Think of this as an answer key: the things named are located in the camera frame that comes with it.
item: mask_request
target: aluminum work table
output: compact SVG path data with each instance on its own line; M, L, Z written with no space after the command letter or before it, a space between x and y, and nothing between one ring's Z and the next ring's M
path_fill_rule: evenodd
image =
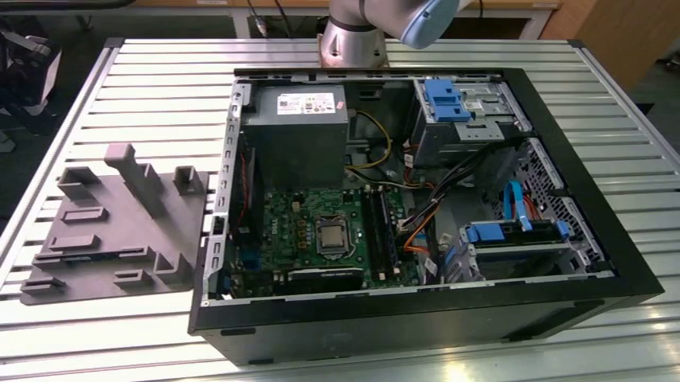
M442 41L422 52L390 42L388 52L393 67L527 70L667 290L642 306L541 341L237 368L186 333L191 292L22 305L64 167L113 173L107 143L133 142L159 173L193 165L215 188L233 69L320 64L316 40L108 45L0 239L0 380L678 380L680 157L589 52L564 41Z

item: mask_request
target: chip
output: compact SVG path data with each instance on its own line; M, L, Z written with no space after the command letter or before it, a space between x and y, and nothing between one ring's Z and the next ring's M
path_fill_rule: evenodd
M337 248L345 246L345 233L341 225L321 227L321 247Z

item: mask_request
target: yellow wire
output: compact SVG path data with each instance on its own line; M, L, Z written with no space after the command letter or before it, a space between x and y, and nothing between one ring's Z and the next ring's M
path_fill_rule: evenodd
M372 122L376 124L376 126L378 126L382 133L385 134L385 139L386 139L386 151L385 151L385 155L382 156L381 159L378 159L373 163L366 163L365 165L346 166L348 169L361 170L361 169L370 169L372 167L378 166L381 163L384 163L386 161L388 158L390 158L392 138L390 138L389 133L386 132L386 128L381 125L381 123L377 121L377 119L373 118L373 115L370 115L369 113L366 113L365 111L361 111L361 110L357 110L357 114L364 115L366 118L369 118L372 120Z

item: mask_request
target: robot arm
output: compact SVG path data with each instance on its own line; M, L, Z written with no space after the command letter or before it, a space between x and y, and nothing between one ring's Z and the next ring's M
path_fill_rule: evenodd
M385 63L388 33L416 49L433 44L472 0L333 0L321 43L325 66L377 67Z

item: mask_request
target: wire bundle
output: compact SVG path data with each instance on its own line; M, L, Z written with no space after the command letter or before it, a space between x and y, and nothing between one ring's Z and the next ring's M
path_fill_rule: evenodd
M444 175L442 181L434 186L433 192L429 194L429 203L416 212L405 221L404 225L413 224L413 222L426 216L433 210L436 210L438 203L446 196L446 193L453 185L463 181L468 176L473 174L477 166L481 164L487 155L499 151L503 148L517 145L524 142L525 137L520 136L511 138L504 142L489 143L483 147L475 154L472 154L461 163L459 163Z

